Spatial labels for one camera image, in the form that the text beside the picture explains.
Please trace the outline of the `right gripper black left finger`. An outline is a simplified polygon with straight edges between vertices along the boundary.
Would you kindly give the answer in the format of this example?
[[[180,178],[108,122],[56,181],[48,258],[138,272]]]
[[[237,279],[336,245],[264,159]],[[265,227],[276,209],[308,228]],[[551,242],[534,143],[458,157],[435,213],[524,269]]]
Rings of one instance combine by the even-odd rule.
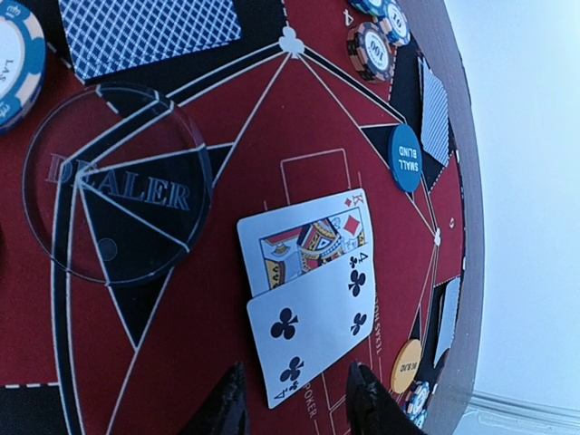
[[[247,378],[242,362],[230,366],[179,434],[248,434]]]

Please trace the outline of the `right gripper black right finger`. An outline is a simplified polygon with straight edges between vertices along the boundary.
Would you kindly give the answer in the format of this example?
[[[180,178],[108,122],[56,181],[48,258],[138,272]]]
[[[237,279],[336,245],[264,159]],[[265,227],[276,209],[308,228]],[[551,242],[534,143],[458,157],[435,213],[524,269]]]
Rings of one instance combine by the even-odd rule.
[[[356,361],[348,370],[345,406],[352,434],[425,434],[404,414],[370,367]]]

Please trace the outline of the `blue ten chips sector eight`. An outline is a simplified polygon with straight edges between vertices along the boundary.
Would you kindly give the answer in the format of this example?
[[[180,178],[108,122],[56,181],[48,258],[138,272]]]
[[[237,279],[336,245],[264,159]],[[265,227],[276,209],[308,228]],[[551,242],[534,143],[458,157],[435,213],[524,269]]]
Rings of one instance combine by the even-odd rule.
[[[423,428],[427,418],[426,403],[429,396],[430,384],[426,381],[415,382],[403,405],[404,414],[419,429]]]

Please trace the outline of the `orange big blind button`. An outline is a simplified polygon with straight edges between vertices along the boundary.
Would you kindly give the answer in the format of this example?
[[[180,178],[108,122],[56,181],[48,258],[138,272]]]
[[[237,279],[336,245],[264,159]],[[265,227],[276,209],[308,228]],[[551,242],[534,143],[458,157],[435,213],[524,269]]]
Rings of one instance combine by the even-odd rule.
[[[419,339],[410,339],[399,350],[391,370],[391,390],[404,393],[415,379],[422,356]]]

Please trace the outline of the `four of clubs card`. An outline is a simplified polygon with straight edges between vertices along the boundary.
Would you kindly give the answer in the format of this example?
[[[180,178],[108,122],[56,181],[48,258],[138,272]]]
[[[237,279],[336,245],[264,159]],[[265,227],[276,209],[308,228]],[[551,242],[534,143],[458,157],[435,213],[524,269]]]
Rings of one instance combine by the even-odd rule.
[[[375,290],[372,249],[363,246],[248,302],[269,409],[370,334]]]

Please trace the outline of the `king of diamonds card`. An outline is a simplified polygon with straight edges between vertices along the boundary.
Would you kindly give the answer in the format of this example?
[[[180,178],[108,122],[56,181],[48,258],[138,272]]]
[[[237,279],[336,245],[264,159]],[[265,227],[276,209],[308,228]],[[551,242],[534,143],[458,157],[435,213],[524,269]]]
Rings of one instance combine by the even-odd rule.
[[[243,217],[237,234],[256,297],[370,243],[372,224],[356,188]]]

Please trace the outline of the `clear acrylic dealer button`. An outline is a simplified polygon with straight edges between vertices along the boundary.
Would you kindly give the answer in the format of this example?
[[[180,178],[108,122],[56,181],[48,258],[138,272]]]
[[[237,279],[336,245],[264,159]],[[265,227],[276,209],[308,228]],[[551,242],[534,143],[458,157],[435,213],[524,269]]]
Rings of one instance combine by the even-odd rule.
[[[193,120],[162,92],[105,82],[59,104],[24,161],[30,228],[53,264],[104,285],[139,285],[195,245],[212,168]]]

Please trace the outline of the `blue small blind button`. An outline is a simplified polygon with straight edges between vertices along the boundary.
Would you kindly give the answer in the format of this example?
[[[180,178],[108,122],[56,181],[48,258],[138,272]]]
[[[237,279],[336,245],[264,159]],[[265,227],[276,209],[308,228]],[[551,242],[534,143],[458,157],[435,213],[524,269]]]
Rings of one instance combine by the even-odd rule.
[[[398,189],[414,193],[421,183],[422,154],[418,138],[408,124],[399,124],[391,131],[388,161]]]

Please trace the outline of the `dealt card sector five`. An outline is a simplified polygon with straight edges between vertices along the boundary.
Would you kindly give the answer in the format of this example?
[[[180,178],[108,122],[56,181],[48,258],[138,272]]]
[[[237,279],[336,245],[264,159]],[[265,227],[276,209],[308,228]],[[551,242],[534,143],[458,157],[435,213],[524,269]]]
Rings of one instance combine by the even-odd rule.
[[[449,101],[442,80],[427,62],[418,59],[422,119],[420,140],[423,149],[443,167],[449,166]]]

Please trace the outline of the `brown hundred chips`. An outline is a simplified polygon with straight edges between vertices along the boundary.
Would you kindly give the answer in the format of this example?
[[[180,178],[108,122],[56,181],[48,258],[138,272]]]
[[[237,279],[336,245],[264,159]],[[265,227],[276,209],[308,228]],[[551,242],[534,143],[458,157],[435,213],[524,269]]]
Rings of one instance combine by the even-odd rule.
[[[350,28],[346,49],[354,70],[365,82],[387,82],[392,78],[392,52],[376,24],[363,22]]]

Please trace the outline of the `single blue ten chip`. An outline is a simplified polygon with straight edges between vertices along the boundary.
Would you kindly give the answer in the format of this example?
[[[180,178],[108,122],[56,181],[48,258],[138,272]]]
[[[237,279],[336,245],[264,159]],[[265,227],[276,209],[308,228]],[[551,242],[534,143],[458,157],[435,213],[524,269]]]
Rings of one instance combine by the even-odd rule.
[[[401,47],[410,42],[411,28],[408,20],[394,1],[386,2],[384,15],[377,18],[377,24],[391,45]]]

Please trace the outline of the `dealt card sector three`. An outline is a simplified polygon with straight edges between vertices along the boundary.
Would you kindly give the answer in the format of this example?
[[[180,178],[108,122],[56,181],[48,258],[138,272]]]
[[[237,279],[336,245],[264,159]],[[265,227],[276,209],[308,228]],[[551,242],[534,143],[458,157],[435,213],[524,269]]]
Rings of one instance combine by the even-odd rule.
[[[242,36],[232,1],[60,1],[83,80],[225,46]]]

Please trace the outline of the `green fifty chips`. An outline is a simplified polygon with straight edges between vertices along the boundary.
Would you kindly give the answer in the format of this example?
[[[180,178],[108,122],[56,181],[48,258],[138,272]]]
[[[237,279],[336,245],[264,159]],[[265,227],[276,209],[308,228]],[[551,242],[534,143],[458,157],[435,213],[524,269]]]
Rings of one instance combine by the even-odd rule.
[[[350,5],[360,12],[375,17],[387,15],[389,0],[349,0]]]

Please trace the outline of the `dealt card sector seven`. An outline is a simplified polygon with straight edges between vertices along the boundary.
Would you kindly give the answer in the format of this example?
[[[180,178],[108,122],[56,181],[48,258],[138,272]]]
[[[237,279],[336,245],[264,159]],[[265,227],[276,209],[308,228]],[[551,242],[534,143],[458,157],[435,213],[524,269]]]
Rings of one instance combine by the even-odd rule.
[[[439,364],[443,354],[451,347],[454,340],[460,288],[460,277],[450,280],[445,286],[440,306],[437,346],[433,357],[434,367]]]

